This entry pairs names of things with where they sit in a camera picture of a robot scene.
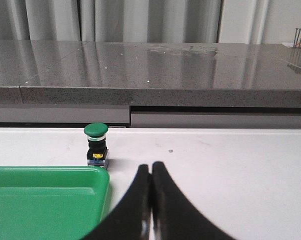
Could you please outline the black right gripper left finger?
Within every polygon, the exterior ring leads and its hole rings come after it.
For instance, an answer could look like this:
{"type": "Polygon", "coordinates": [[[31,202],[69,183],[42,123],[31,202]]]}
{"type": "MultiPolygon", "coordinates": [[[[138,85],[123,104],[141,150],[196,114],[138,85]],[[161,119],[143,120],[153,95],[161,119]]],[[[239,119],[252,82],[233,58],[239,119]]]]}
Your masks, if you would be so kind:
{"type": "Polygon", "coordinates": [[[119,203],[83,239],[148,240],[151,221],[150,187],[149,167],[141,164],[119,203]]]}

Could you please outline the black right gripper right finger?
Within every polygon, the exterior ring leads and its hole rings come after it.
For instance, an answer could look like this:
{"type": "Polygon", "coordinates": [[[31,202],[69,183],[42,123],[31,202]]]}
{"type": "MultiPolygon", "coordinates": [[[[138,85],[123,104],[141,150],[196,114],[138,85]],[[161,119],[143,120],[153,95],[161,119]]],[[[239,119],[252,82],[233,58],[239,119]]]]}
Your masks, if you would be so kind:
{"type": "Polygon", "coordinates": [[[232,240],[186,198],[165,164],[152,165],[152,210],[156,240],[232,240]]]}

